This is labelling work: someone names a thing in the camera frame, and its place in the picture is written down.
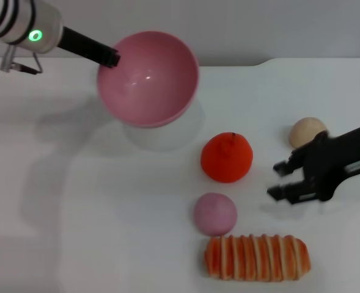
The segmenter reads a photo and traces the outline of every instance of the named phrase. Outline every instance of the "striped bread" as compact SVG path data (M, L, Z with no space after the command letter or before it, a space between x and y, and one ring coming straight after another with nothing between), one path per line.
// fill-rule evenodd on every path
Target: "striped bread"
M212 237L204 261L209 276L222 280L298 280L311 269L306 245L291 235Z

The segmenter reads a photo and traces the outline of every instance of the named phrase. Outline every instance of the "white wall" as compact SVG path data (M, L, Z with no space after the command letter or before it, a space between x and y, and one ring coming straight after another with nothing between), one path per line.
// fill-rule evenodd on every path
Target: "white wall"
M61 10L67 26L108 45L138 31L173 33L203 65L360 57L360 0L47 1Z

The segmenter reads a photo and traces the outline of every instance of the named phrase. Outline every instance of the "green indicator light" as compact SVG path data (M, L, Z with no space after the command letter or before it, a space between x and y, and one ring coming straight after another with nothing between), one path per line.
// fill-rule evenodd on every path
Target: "green indicator light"
M43 37L43 33L39 30L32 31L29 34L29 39L32 42L37 42L37 41L41 40L42 37Z

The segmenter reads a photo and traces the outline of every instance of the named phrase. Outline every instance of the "white table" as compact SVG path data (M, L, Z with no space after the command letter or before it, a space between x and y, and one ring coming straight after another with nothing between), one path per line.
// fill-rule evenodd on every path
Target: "white table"
M0 72L0 293L360 292L360 176L324 204L266 194L287 182L272 166L288 158L297 120L318 117L334 135L360 127L360 59L202 68L185 116L145 131L102 108L92 62L42 63L41 76ZM229 185L199 167L204 143L224 131L254 150L249 174ZM237 205L234 235L305 241L312 271L279 284L206 278L206 237L190 217L206 192Z

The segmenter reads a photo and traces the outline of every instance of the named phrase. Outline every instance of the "beige ball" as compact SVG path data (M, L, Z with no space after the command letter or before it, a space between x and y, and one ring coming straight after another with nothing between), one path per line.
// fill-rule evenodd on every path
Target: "beige ball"
M318 133L324 130L327 130L326 126L319 119L307 117L295 123L288 139L293 148L299 148L311 142Z

